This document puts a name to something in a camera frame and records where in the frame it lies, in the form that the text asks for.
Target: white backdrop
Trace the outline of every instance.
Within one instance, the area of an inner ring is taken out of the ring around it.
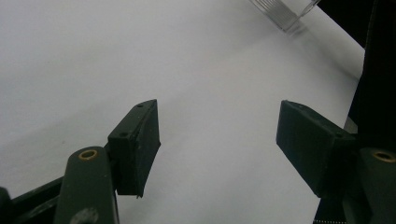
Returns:
[[[248,0],[0,1],[0,186],[14,198],[158,99],[162,146],[120,223],[311,223],[280,101],[343,126],[360,48],[320,9],[294,35]]]

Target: white surface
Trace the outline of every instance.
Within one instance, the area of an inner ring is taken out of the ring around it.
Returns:
[[[0,186],[11,197],[158,99],[163,145],[121,223],[310,223],[280,101],[343,126],[363,49],[319,9],[285,35],[248,0],[1,1]]]

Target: transparent box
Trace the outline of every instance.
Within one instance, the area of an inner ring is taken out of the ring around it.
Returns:
[[[288,31],[320,0],[250,0],[281,30]]]

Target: clear plastic cube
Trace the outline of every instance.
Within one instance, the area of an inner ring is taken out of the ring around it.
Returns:
[[[288,31],[320,0],[250,0],[283,31]]]

